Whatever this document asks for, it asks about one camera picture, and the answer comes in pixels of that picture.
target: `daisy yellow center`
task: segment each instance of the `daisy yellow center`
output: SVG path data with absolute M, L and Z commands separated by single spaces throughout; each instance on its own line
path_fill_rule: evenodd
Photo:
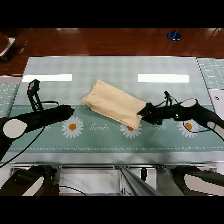
M 128 127 L 128 130 L 129 130 L 129 131 L 133 131 L 133 130 L 134 130 L 134 128 Z
M 69 125 L 69 129 L 70 129 L 71 131 L 74 131 L 74 130 L 76 129 L 76 124 L 70 124 L 70 125 Z
M 185 127 L 187 128 L 187 130 L 191 131 L 192 129 L 192 124 L 186 123 Z

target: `white daisy print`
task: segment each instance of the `white daisy print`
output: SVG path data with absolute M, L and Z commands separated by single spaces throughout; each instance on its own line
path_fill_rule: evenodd
M 199 126 L 194 120 L 178 122 L 177 127 L 178 127 L 178 130 L 182 132 L 182 135 L 188 138 L 191 138 L 191 137 L 194 138 L 195 136 L 197 136 L 197 133 L 192 133 L 192 132 L 198 132 L 199 130 Z
M 63 135 L 66 136 L 66 138 L 75 138 L 82 134 L 82 130 L 84 127 L 83 121 L 79 119 L 78 117 L 70 117 L 67 121 L 63 122 L 62 125 L 62 131 L 64 132 Z
M 141 124 L 139 125 L 138 129 L 133 129 L 131 127 L 128 127 L 126 125 L 120 125 L 120 131 L 123 131 L 123 135 L 126 136 L 126 138 L 135 138 L 136 136 L 139 136 L 141 134 Z

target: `tan envelope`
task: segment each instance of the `tan envelope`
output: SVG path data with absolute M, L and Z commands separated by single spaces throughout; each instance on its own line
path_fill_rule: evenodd
M 91 110 L 137 129 L 146 102 L 141 101 L 107 83 L 97 80 L 92 91 L 82 99 Z

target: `blue round object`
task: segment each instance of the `blue round object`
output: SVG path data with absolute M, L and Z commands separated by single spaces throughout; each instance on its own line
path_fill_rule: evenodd
M 172 32 L 169 32 L 167 34 L 167 37 L 172 40 L 172 41 L 179 41 L 181 40 L 181 34 L 176 32 L 176 31 L 172 31 Z

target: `daisy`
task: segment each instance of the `daisy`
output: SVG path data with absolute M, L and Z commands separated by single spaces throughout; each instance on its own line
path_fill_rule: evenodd
M 189 138 L 194 138 L 197 136 L 197 133 L 192 132 L 198 132 L 199 127 L 198 124 L 194 120 L 188 120 L 184 122 L 178 122 L 178 130 L 182 132 L 182 135 Z
M 63 123 L 62 131 L 64 132 L 63 135 L 65 135 L 66 138 L 70 137 L 71 139 L 82 134 L 84 124 L 78 117 L 75 118 L 72 116 Z
M 141 134 L 141 124 L 139 125 L 138 129 L 133 129 L 131 127 L 128 127 L 126 125 L 120 125 L 120 131 L 123 131 L 123 135 L 125 135 L 126 138 L 132 139 L 135 138 L 136 136 L 139 136 Z

